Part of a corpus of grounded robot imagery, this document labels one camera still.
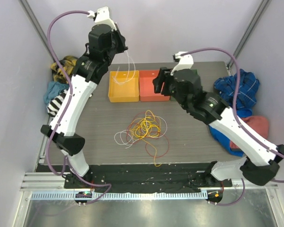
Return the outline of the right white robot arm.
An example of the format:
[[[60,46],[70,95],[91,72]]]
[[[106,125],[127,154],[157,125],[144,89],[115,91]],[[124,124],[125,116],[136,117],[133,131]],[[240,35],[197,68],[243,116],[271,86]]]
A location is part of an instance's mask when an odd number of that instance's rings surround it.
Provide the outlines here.
[[[204,174],[208,186],[232,178],[244,178],[259,186],[273,180],[284,158],[284,145],[269,142],[236,119],[233,109],[219,95],[203,91],[198,74],[191,69],[173,71],[162,67],[153,85],[155,93],[174,97],[188,114],[224,134],[245,153],[234,161],[213,161]]]

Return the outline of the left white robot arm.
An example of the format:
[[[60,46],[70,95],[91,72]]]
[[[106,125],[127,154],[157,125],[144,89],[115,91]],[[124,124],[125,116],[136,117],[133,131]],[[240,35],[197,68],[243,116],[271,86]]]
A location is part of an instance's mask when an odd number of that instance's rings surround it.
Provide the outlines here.
[[[76,134],[76,126],[85,104],[108,72],[114,56],[127,49],[117,25],[94,25],[89,32],[88,50],[77,59],[62,106],[50,125],[41,128],[41,133],[51,138],[68,157],[72,170],[77,173],[75,183],[82,189],[90,186],[91,176],[83,154],[85,139]]]

